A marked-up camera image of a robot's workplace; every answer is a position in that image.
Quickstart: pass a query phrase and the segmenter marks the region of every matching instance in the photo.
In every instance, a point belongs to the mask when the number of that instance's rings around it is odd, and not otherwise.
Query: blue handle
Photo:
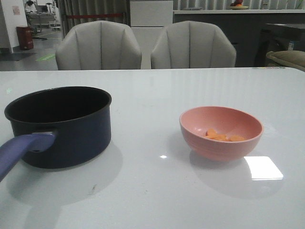
[[[20,135],[7,141],[0,147],[0,182],[14,165],[28,151],[42,152],[54,143],[53,132]]]

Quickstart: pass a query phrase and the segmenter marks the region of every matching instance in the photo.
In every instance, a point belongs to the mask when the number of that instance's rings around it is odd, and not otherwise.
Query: curtain
[[[61,13],[61,24],[63,35],[65,36],[69,30],[80,23],[107,20],[118,23],[128,24],[129,21],[129,1],[128,0],[58,0],[59,10]],[[112,15],[113,17],[104,18],[74,18],[67,16],[75,15]]]
[[[174,10],[185,8],[200,8],[202,10],[227,10],[234,0],[173,0]],[[251,10],[262,8],[262,4],[267,3],[264,9],[304,9],[303,0],[244,0],[243,5],[249,6]]]

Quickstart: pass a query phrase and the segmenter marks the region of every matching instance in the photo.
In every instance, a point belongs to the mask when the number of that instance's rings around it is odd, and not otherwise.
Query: black saucepan
[[[110,143],[110,94],[93,87],[34,92],[7,105],[15,137],[0,147],[0,181],[22,158],[40,168],[65,168],[100,154]]]

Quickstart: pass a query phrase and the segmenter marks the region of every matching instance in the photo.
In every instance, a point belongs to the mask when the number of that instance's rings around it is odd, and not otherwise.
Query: chair backrest
[[[142,61],[131,28],[111,21],[74,26],[55,57],[59,70],[140,69]]]
[[[183,21],[164,27],[151,54],[152,69],[234,67],[236,50],[216,25]]]

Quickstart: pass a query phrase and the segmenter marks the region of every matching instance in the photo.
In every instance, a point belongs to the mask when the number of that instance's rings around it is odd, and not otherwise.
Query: floor
[[[19,61],[0,61],[0,71],[51,71],[58,70],[55,51],[62,41],[62,31],[42,28],[34,35],[34,48],[15,53],[34,53]]]

